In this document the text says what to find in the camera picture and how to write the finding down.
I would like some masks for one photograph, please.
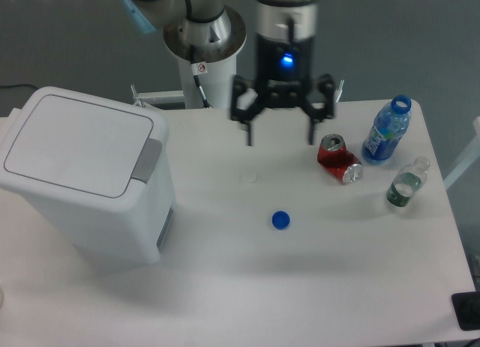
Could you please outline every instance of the blue led light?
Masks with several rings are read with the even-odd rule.
[[[289,53],[283,55],[283,58],[280,60],[280,64],[284,68],[292,68],[293,67],[293,57]]]

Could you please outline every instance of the gray floor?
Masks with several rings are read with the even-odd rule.
[[[227,0],[250,32],[238,73],[253,77],[254,0]],[[343,100],[408,94],[445,175],[480,115],[480,0],[320,0],[313,72],[346,79]],[[54,85],[131,102],[180,89],[160,33],[140,34],[120,0],[0,0],[0,85]],[[0,90],[0,116],[28,99]],[[479,163],[449,191],[467,252],[480,253]]]

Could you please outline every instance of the bottle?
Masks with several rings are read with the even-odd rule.
[[[372,165],[386,162],[405,134],[410,123],[412,101],[399,94],[375,117],[368,138],[361,147],[364,159]]]
[[[387,190],[387,200],[395,206],[405,207],[415,192],[427,181],[430,162],[426,157],[417,157],[398,173]]]

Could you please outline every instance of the can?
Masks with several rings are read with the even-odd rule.
[[[336,133],[322,138],[316,160],[342,184],[362,178],[362,162],[347,150],[344,138]]]

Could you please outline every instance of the black device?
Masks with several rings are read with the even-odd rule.
[[[256,35],[256,78],[233,77],[230,118],[247,128],[252,145],[252,120],[267,109],[300,107],[309,117],[307,140],[314,143],[315,125],[335,116],[335,81],[329,74],[311,78],[317,0],[259,0],[260,27]],[[280,26],[283,30],[275,31]],[[238,107],[249,88],[257,93],[247,109]],[[325,98],[317,109],[308,100],[312,88]]]

